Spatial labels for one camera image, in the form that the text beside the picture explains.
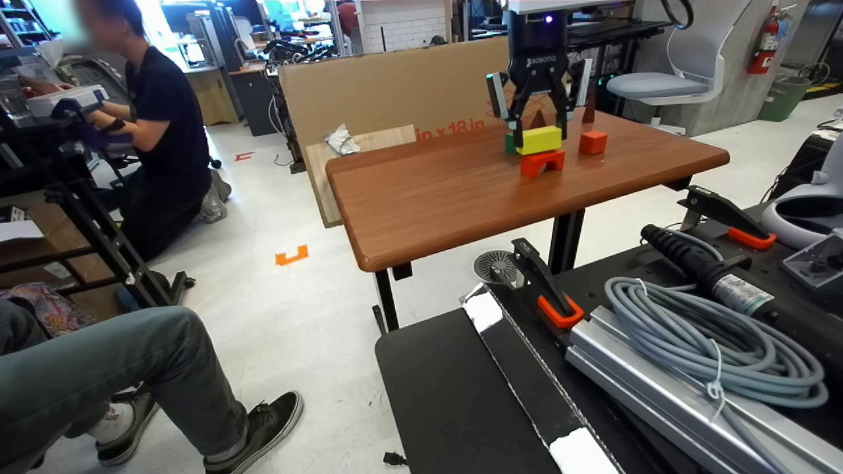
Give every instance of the office chair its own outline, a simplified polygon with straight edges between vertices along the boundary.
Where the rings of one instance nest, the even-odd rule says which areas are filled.
[[[708,103],[722,93],[726,77],[726,60],[722,47],[726,44],[738,18],[747,8],[747,0],[705,0],[694,3],[694,22],[686,28],[675,28],[665,39],[665,57],[672,73],[636,70],[613,77],[609,93],[654,106],[654,127],[660,127],[664,106]]]

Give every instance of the white floor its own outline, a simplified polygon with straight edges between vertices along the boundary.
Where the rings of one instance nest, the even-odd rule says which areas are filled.
[[[726,148],[731,164],[694,181],[738,206],[758,203],[776,170],[789,164],[802,137],[843,106],[841,98],[809,101],[788,122],[752,122],[698,137]],[[156,265],[185,269],[198,280],[187,305],[203,315],[218,359],[244,405],[270,401],[285,389],[304,397],[304,414],[293,438],[256,464],[252,474],[377,474],[402,471],[381,464],[384,451],[402,451],[373,360],[378,338],[370,303],[370,273],[355,269],[344,230],[323,230],[310,181],[290,173],[279,135],[249,137],[243,127],[214,128],[223,176],[235,185],[228,219],[194,226]],[[636,245],[643,224],[681,219],[668,189],[647,189],[586,211],[580,262]],[[395,288],[402,324],[424,322],[457,305],[472,285],[472,261],[484,251],[507,251],[514,236],[528,236],[544,251],[551,224],[534,224],[476,245],[414,262],[416,277]],[[277,253],[308,245],[308,257],[277,265]],[[102,471],[92,442],[57,442],[38,471]],[[125,474],[203,471],[200,455],[157,414]]]

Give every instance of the seated person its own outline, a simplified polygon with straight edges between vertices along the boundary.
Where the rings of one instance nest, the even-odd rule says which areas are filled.
[[[124,0],[124,22],[132,107],[106,103],[87,118],[102,131],[132,135],[142,168],[125,176],[116,206],[124,212],[124,234],[150,261],[194,215],[203,212],[206,222],[220,219],[220,203],[232,189],[208,168],[203,114],[187,77],[144,39],[135,0]]]
[[[46,339],[25,303],[0,297],[3,474],[36,467],[57,438],[81,432],[98,440],[100,464],[125,464],[157,405],[203,452],[208,474],[244,471],[302,410],[285,393],[248,414],[187,309],[137,310]]]

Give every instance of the fire extinguisher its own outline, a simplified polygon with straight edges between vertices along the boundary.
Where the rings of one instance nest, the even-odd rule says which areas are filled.
[[[781,28],[781,18],[779,18],[779,6],[773,0],[766,22],[762,25],[752,57],[747,60],[747,73],[766,73],[769,70],[769,64],[779,47],[779,28]]]

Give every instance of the gray hose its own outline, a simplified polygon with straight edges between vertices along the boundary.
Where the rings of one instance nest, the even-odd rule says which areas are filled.
[[[606,282],[606,297],[636,352],[705,386],[769,471],[788,471],[730,410],[726,393],[779,407],[827,403],[823,369],[805,348],[744,313],[643,280],[613,277]]]

